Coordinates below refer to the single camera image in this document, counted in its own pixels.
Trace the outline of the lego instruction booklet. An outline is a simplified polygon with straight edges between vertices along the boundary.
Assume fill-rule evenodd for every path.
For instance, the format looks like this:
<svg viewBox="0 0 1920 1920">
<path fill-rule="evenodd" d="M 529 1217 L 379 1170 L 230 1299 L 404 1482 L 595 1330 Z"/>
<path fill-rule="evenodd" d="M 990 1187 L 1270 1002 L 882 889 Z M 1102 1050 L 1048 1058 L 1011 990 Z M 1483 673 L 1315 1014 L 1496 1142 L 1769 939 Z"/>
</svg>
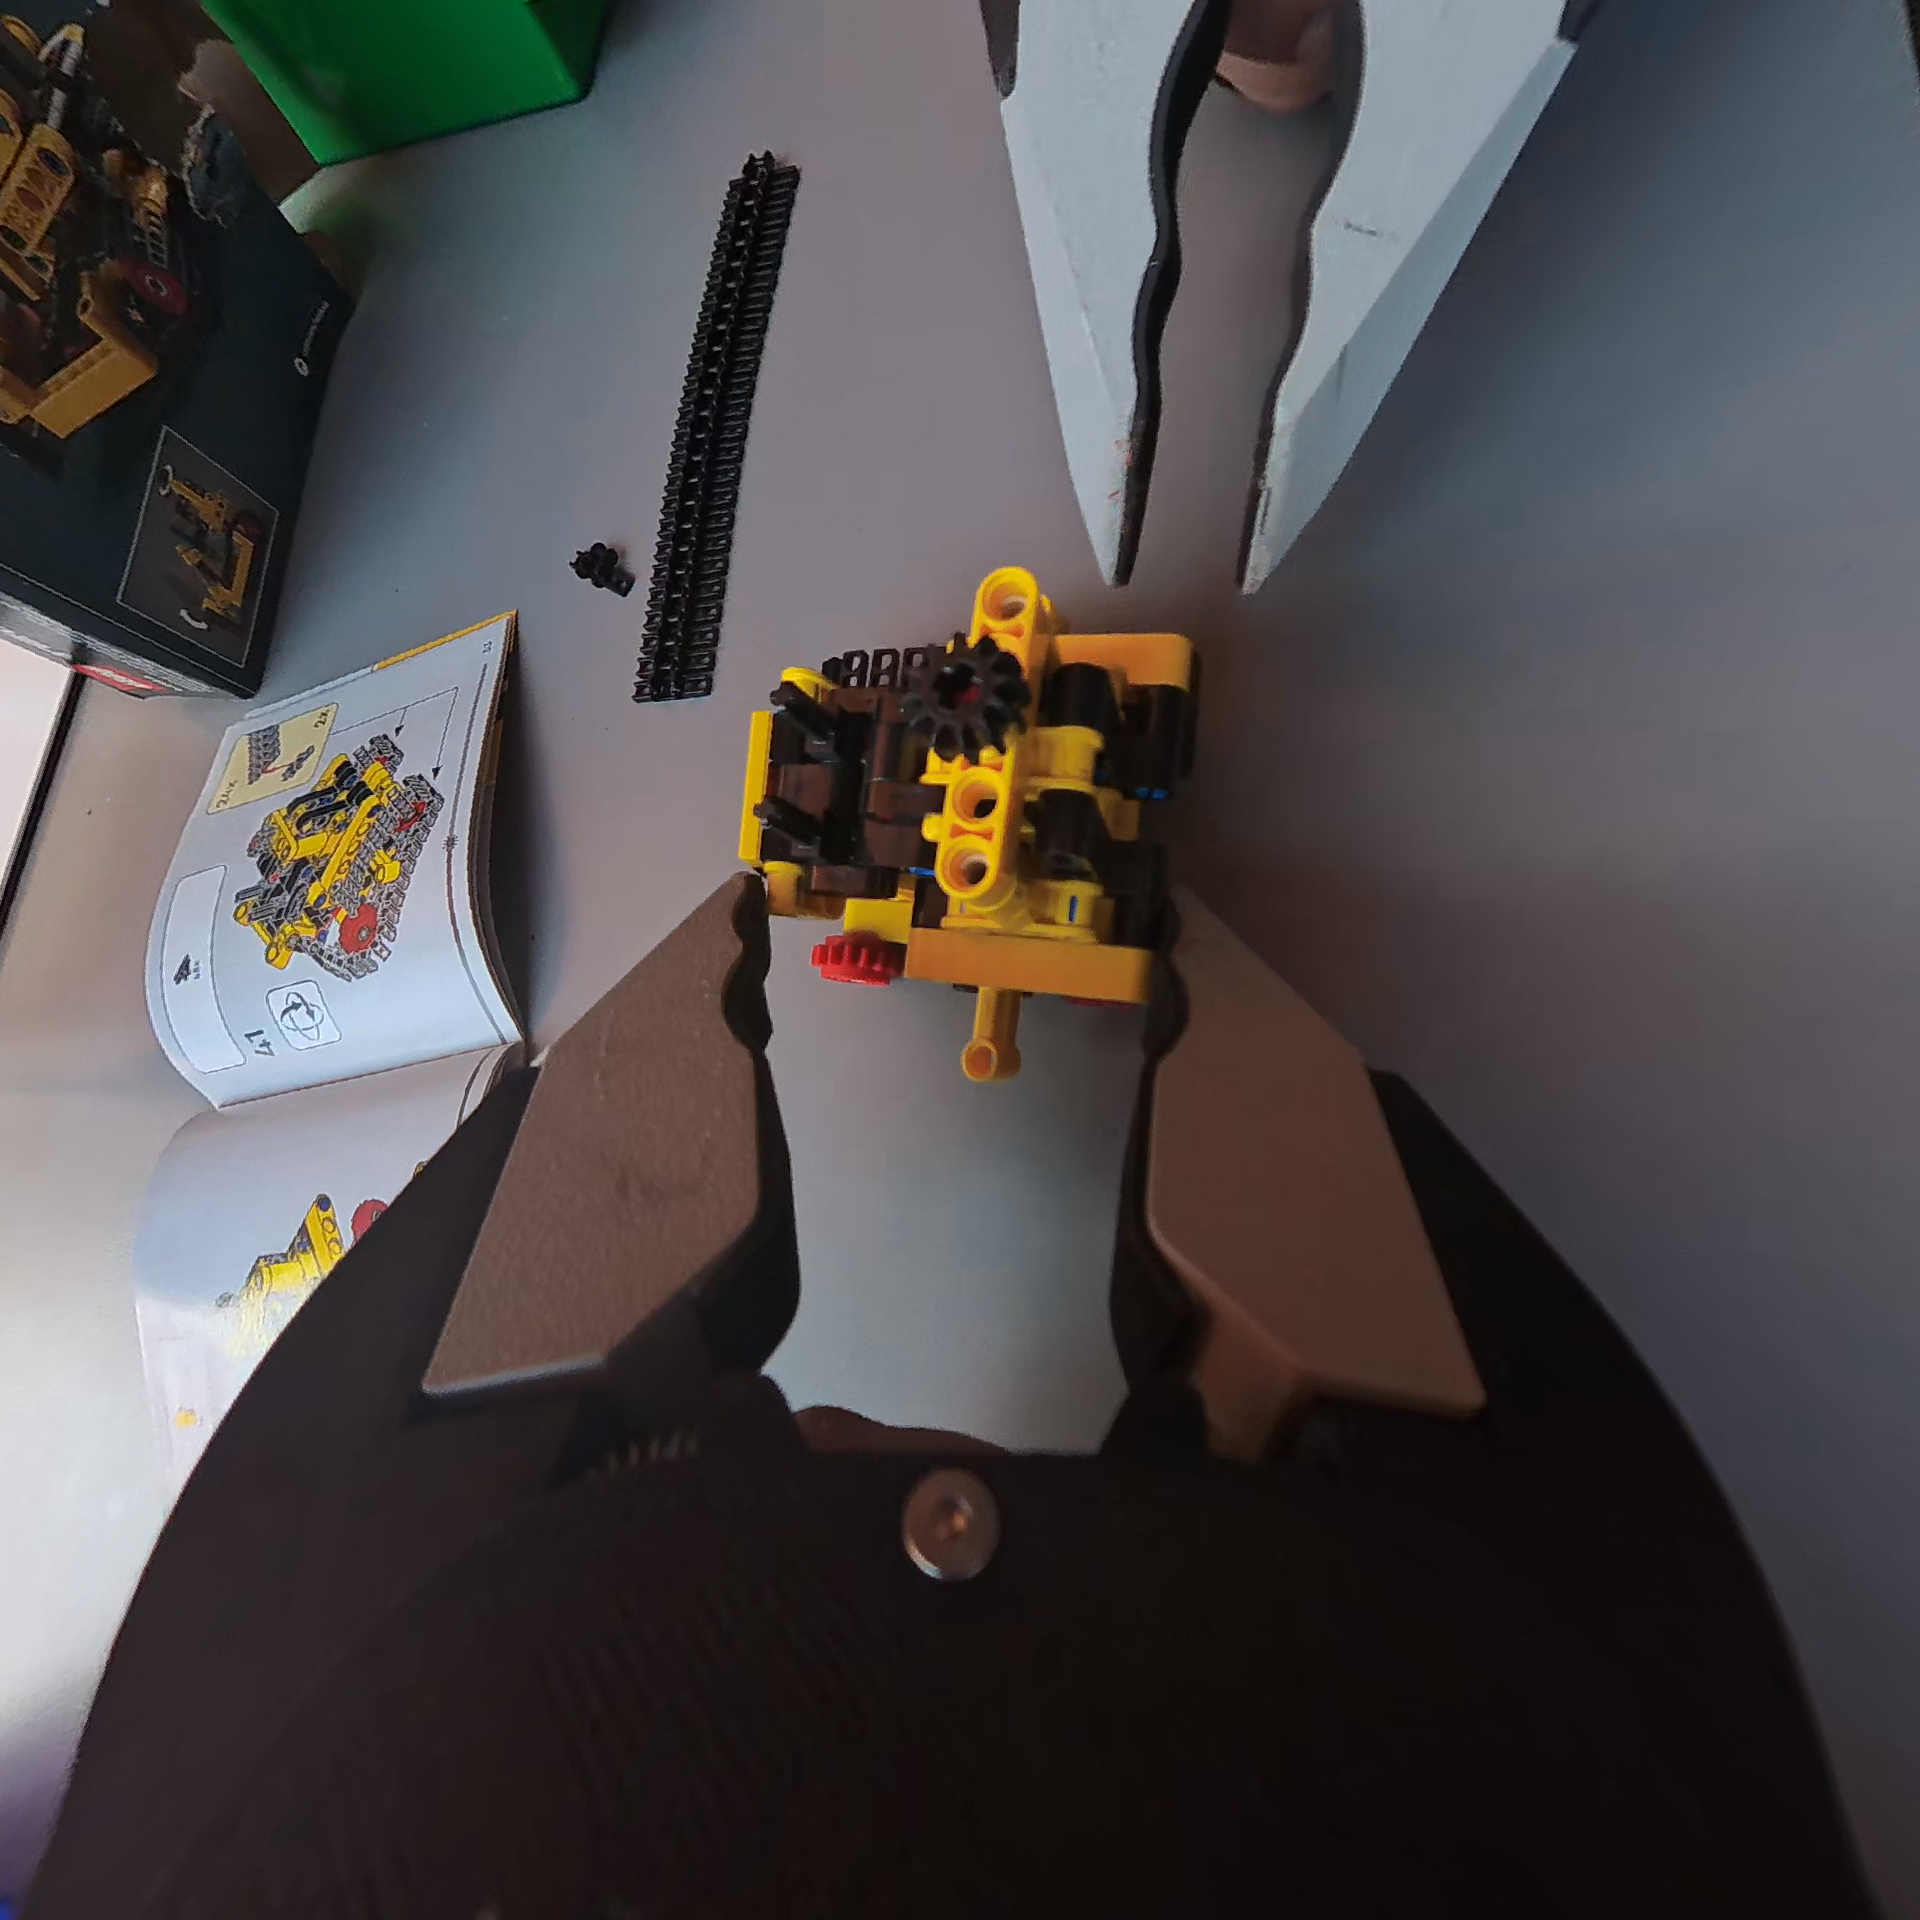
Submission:
<svg viewBox="0 0 1920 1920">
<path fill-rule="evenodd" d="M 522 1058 L 490 909 L 518 616 L 236 722 L 156 904 L 154 1037 L 207 1111 L 136 1230 L 171 1490 L 305 1302 Z"/>
</svg>

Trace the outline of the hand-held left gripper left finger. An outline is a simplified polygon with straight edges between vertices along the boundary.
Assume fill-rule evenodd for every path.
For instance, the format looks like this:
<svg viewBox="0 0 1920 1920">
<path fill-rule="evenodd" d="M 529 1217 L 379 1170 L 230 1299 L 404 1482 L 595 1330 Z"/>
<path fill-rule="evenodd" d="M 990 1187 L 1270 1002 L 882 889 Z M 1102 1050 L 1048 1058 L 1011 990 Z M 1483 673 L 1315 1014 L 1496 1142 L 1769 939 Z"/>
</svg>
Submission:
<svg viewBox="0 0 1920 1920">
<path fill-rule="evenodd" d="M 772 1358 L 801 1251 L 768 919 L 756 877 L 724 880 L 547 1051 L 427 1395 L 672 1392 Z"/>
</svg>

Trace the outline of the person's right hand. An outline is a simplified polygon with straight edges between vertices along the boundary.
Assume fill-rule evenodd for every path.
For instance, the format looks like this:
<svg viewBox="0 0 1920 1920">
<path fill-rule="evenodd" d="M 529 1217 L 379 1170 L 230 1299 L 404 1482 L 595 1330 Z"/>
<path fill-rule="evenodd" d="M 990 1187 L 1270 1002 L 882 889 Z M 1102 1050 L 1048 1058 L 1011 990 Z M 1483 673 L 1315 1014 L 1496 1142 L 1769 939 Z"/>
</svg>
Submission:
<svg viewBox="0 0 1920 1920">
<path fill-rule="evenodd" d="M 1231 2 L 1217 85 L 1273 115 L 1307 112 L 1344 87 L 1352 2 Z"/>
</svg>

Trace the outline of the yellow black lego bulldozer model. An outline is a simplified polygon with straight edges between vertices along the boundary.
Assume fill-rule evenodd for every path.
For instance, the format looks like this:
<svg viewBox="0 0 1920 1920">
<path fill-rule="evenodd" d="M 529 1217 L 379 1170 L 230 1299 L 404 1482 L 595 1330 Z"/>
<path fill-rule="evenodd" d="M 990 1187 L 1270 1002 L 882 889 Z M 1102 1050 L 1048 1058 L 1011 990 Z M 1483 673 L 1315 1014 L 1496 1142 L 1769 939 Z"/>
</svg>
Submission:
<svg viewBox="0 0 1920 1920">
<path fill-rule="evenodd" d="M 974 994 L 963 1070 L 1019 1070 L 1026 1002 L 1147 1002 L 1169 904 L 1151 811 L 1193 769 L 1202 663 L 1175 631 L 1070 631 L 996 568 L 944 645 L 787 667 L 755 713 L 738 857 L 823 926 L 820 979 Z"/>
</svg>

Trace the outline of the green box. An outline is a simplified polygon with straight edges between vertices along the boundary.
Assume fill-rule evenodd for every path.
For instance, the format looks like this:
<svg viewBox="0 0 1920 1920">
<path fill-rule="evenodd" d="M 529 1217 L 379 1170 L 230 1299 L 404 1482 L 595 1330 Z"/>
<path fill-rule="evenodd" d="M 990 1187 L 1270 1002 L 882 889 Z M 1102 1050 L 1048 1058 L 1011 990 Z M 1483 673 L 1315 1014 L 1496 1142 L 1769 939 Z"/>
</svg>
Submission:
<svg viewBox="0 0 1920 1920">
<path fill-rule="evenodd" d="M 579 104 L 611 2 L 207 2 L 320 166 Z"/>
</svg>

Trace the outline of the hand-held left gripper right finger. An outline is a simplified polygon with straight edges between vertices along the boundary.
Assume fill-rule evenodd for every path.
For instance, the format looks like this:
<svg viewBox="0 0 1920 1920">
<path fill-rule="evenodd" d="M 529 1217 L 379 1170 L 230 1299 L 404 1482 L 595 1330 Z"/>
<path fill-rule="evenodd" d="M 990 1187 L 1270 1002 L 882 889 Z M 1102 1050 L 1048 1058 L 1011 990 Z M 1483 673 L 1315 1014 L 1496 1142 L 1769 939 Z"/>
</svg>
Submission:
<svg viewBox="0 0 1920 1920">
<path fill-rule="evenodd" d="M 1358 1050 L 1184 887 L 1151 977 L 1112 1266 L 1128 1402 L 1271 1457 L 1318 1405 L 1487 1392 Z"/>
</svg>

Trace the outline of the dark lego set box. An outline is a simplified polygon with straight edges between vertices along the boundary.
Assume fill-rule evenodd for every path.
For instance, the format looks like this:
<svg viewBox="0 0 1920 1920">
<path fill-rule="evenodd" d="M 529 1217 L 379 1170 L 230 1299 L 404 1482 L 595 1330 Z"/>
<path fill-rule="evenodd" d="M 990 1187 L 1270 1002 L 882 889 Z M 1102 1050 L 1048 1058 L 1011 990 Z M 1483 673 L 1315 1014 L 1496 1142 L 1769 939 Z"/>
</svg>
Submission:
<svg viewBox="0 0 1920 1920">
<path fill-rule="evenodd" d="M 138 693 L 265 673 L 348 290 L 208 6 L 3 6 L 4 638 Z"/>
</svg>

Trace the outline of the white rounded board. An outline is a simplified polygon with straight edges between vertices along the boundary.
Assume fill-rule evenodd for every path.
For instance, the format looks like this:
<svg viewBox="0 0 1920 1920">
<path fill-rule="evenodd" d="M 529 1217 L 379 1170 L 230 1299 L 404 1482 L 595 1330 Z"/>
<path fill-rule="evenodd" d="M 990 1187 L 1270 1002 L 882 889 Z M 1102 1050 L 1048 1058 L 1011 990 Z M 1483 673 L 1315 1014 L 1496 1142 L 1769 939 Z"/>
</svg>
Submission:
<svg viewBox="0 0 1920 1920">
<path fill-rule="evenodd" d="M 33 846 L 76 698 L 79 677 L 64 663 L 3 641 L 3 919 Z"/>
</svg>

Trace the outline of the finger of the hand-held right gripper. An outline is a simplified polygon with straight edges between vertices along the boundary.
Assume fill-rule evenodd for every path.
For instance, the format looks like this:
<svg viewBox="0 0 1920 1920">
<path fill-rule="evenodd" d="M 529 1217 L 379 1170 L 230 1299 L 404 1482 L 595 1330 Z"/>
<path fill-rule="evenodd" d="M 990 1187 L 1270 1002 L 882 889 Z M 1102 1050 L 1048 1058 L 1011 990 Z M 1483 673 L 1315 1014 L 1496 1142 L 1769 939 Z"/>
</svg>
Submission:
<svg viewBox="0 0 1920 1920">
<path fill-rule="evenodd" d="M 1340 128 L 1304 223 L 1264 402 L 1240 587 L 1281 568 L 1346 470 L 1566 77 L 1580 6 L 1334 6 Z"/>
<path fill-rule="evenodd" d="M 1102 579 L 1123 587 L 1162 426 L 1209 6 L 986 2 L 980 24 L 1072 491 Z"/>
</svg>

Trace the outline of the black lego track strip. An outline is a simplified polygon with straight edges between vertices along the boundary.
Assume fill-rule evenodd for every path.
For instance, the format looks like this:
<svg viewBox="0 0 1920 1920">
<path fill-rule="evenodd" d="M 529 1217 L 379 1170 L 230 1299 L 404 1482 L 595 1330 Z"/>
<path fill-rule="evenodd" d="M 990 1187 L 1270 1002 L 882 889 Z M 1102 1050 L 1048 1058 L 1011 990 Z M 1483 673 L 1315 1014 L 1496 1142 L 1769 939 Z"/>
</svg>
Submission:
<svg viewBox="0 0 1920 1920">
<path fill-rule="evenodd" d="M 729 184 L 663 475 L 634 699 L 713 693 L 736 502 L 801 167 L 768 151 Z"/>
</svg>

